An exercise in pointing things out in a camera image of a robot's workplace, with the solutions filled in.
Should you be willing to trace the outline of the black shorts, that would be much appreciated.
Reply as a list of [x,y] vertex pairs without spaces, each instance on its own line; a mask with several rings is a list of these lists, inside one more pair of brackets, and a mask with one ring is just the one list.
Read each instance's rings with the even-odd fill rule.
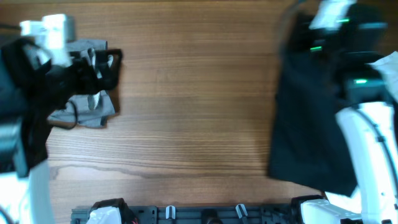
[[334,61],[312,53],[312,16],[297,15],[280,48],[280,75],[271,137],[269,177],[350,196],[357,187],[327,76]]

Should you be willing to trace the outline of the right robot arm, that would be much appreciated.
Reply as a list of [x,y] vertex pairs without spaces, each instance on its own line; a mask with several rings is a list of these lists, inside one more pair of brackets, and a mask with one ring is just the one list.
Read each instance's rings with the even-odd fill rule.
[[327,198],[300,204],[303,223],[397,222],[397,53],[374,49],[387,25],[356,1],[322,1],[292,53],[295,153],[324,191],[359,190],[358,213]]

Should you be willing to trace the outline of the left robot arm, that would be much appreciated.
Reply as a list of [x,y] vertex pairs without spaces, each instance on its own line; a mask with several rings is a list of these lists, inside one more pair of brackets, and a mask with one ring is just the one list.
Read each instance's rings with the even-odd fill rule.
[[75,95],[112,90],[121,49],[54,52],[20,38],[1,47],[1,222],[53,223],[47,139],[49,116]]

